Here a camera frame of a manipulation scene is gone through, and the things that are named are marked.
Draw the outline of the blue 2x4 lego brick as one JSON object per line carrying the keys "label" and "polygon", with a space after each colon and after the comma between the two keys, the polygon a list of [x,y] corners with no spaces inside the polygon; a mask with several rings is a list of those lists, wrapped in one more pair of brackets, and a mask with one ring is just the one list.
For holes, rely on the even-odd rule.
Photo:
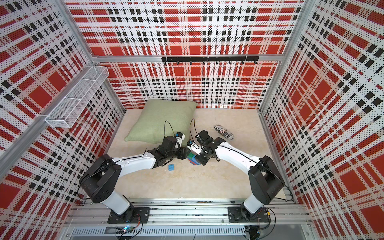
{"label": "blue 2x4 lego brick", "polygon": [[197,163],[197,162],[195,162],[195,161],[193,161],[193,160],[188,159],[188,161],[189,161],[192,165],[194,165],[194,166],[199,166],[199,165],[200,165],[199,163]]}

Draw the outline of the light blue 2x2 brick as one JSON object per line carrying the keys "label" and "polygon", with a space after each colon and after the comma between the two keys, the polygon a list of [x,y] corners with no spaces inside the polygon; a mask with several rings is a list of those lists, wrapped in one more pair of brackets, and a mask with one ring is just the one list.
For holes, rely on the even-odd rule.
{"label": "light blue 2x2 brick", "polygon": [[169,171],[173,171],[175,169],[175,167],[174,167],[173,164],[172,165],[168,165],[168,169],[169,169]]}

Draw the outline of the green 2x4 lego brick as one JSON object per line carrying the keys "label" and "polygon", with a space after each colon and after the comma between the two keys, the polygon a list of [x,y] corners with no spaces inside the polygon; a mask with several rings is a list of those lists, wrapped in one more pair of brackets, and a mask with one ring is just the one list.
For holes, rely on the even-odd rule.
{"label": "green 2x4 lego brick", "polygon": [[195,154],[193,154],[193,153],[189,153],[188,154],[188,156],[187,156],[187,158],[189,159],[189,160],[194,160],[195,159]]}

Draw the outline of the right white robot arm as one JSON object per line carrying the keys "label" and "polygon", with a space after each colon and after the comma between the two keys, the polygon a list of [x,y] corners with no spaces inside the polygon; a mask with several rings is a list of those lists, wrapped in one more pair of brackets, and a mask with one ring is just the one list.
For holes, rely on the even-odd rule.
{"label": "right white robot arm", "polygon": [[248,175],[252,194],[241,204],[244,218],[253,217],[285,186],[282,175],[270,157],[247,154],[222,138],[213,139],[205,130],[196,135],[196,140],[198,144],[189,140],[187,146],[196,153],[198,163],[204,166],[210,159],[222,160]]}

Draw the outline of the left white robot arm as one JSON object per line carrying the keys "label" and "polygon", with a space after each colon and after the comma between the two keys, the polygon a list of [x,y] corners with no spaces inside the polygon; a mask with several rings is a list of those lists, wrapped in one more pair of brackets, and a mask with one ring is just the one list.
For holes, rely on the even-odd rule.
{"label": "left white robot arm", "polygon": [[131,202],[115,190],[118,180],[134,172],[163,167],[174,159],[186,159],[191,150],[182,146],[184,139],[185,135],[177,132],[175,136],[165,137],[157,148],[140,155],[124,158],[103,155],[80,178],[80,188],[94,204],[101,203],[118,216],[132,212]]}

